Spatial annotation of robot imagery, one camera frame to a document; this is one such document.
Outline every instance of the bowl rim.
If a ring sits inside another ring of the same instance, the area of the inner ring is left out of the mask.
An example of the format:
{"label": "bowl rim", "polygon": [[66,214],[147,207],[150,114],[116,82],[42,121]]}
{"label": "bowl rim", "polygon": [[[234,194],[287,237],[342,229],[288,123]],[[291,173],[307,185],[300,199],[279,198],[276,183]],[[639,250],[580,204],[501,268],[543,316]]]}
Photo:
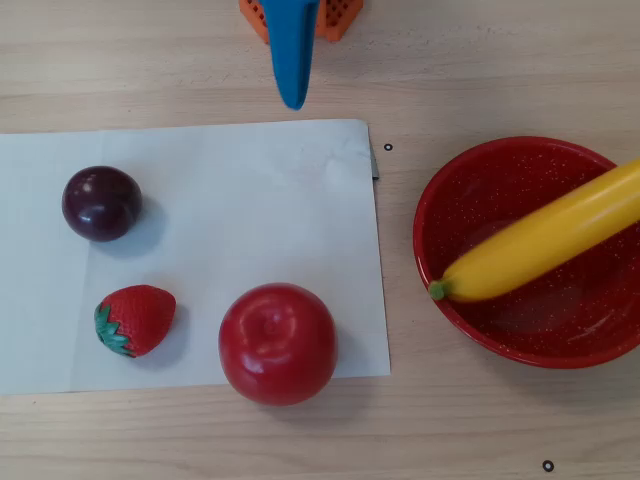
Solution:
{"label": "bowl rim", "polygon": [[[495,150],[496,148],[502,147],[526,147],[526,146],[556,146],[563,149],[573,150],[575,153],[588,158],[592,162],[602,166],[605,168],[605,171],[611,170],[615,168],[617,165],[602,155],[589,150],[588,148],[582,147],[580,145],[576,145],[570,142],[565,142],[563,140],[557,140],[553,138],[547,137],[536,137],[536,136],[518,136],[518,137],[507,137],[500,138],[497,140],[492,140],[480,145],[477,145],[469,150],[461,153],[453,160],[449,161],[446,165],[444,165],[431,179],[429,184],[424,189],[422,196],[420,197],[420,201],[418,202],[418,207],[416,209],[416,215],[413,221],[413,251],[416,260],[416,265],[418,267],[418,272],[420,273],[420,278],[424,283],[424,286],[429,288],[429,283],[434,279],[431,271],[429,270],[429,266],[425,257],[425,249],[424,249],[424,218],[425,213],[429,209],[433,197],[438,190],[438,188],[443,185],[447,179],[451,176],[452,173],[457,171],[459,168],[463,168],[466,164],[475,161],[479,156],[486,154],[490,150]],[[595,365],[599,365],[615,358],[618,358],[625,353],[633,350],[640,344],[640,335],[635,335],[629,337],[623,343],[613,348],[609,348],[607,350],[603,350],[601,352],[595,353],[593,355],[587,356],[577,356],[577,357],[567,357],[567,358],[557,358],[557,357],[549,357],[544,355],[536,355],[532,353],[523,353],[514,351],[513,349],[506,349],[503,345],[492,340],[488,336],[481,333],[479,330],[474,328],[470,323],[468,323],[460,314],[458,314],[451,303],[445,299],[442,301],[436,301],[436,306],[440,309],[440,311],[449,319],[451,323],[453,323],[458,329],[460,329],[464,334],[473,339],[475,342],[479,343],[483,347],[488,350],[497,353],[498,355],[509,358],[511,360],[515,360],[520,363],[524,363],[527,365],[533,365],[537,367],[543,368],[553,368],[553,369],[577,369],[577,368],[586,368],[592,367]]]}

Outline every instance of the yellow banana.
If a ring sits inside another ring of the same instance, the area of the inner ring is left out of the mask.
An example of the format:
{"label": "yellow banana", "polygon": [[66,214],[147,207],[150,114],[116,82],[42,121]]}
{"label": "yellow banana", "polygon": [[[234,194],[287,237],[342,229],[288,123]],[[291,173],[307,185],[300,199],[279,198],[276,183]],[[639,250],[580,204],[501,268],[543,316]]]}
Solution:
{"label": "yellow banana", "polygon": [[429,285],[435,300],[485,300],[553,270],[640,220],[640,159],[569,192],[496,233]]}

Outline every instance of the white paper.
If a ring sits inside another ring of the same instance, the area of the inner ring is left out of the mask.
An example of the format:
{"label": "white paper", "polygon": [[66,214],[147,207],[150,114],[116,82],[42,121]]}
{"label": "white paper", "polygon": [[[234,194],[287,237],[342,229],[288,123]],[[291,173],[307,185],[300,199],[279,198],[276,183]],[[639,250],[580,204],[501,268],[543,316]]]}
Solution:
{"label": "white paper", "polygon": [[[0,218],[14,250],[3,249],[2,324],[22,344],[0,351],[0,365],[12,366],[0,366],[0,393],[225,383],[224,313],[270,282],[298,284],[327,304],[339,331],[336,376],[389,373],[363,122],[6,135],[0,158],[4,205],[21,188],[7,177],[33,185],[19,211]],[[95,164],[126,171],[145,195],[139,223],[106,244],[77,237],[60,211],[65,182]],[[135,284],[169,290],[178,311],[162,344],[130,359],[99,343],[93,311]]]}

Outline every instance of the table surface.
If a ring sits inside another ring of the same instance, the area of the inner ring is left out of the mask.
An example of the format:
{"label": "table surface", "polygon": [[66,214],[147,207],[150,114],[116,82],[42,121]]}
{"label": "table surface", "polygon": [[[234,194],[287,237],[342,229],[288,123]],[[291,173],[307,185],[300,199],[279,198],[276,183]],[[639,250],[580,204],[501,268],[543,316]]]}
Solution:
{"label": "table surface", "polygon": [[393,371],[280,410],[229,387],[0,398],[0,477],[531,480],[549,459],[553,478],[638,478],[640,354],[566,372],[484,351],[425,294],[411,228],[438,168],[486,140],[637,156],[640,3],[365,3],[317,42],[296,113],[234,0],[0,0],[2,132],[369,122]]}

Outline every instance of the orange basket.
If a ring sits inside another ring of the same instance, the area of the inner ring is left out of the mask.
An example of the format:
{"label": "orange basket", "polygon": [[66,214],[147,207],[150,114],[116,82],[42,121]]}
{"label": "orange basket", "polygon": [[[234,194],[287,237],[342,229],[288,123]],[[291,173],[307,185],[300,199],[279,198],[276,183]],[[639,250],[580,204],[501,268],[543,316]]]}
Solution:
{"label": "orange basket", "polygon": [[[269,31],[264,10],[258,0],[238,0],[240,11],[265,43],[269,43]],[[326,37],[330,42],[339,41],[358,16],[364,0],[321,0],[316,22],[316,37]]]}

